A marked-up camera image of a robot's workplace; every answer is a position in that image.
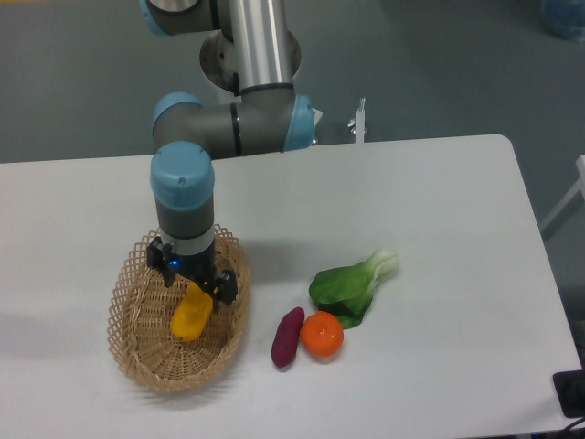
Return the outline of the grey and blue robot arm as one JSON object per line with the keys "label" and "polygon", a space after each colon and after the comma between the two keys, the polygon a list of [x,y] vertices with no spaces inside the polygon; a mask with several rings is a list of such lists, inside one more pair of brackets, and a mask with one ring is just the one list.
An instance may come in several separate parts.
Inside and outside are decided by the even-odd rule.
{"label": "grey and blue robot arm", "polygon": [[215,304],[230,305],[238,279],[215,265],[216,159],[289,152],[314,140],[310,99],[293,85],[293,51],[280,1],[144,1],[153,32],[176,36],[212,30],[226,40],[235,101],[206,106],[173,92],[154,108],[150,184],[160,234],[147,264],[166,285],[196,283]]}

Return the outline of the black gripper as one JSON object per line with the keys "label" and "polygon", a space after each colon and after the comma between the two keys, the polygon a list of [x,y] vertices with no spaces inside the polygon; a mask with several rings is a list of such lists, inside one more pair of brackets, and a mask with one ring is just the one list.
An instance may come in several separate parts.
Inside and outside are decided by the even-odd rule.
{"label": "black gripper", "polygon": [[217,276],[215,268],[215,242],[202,252],[192,255],[179,255],[169,243],[155,237],[146,249],[147,266],[156,270],[170,288],[176,276],[193,281],[207,293],[213,302],[213,311],[223,305],[230,306],[239,293],[238,278],[232,270],[222,270]]}

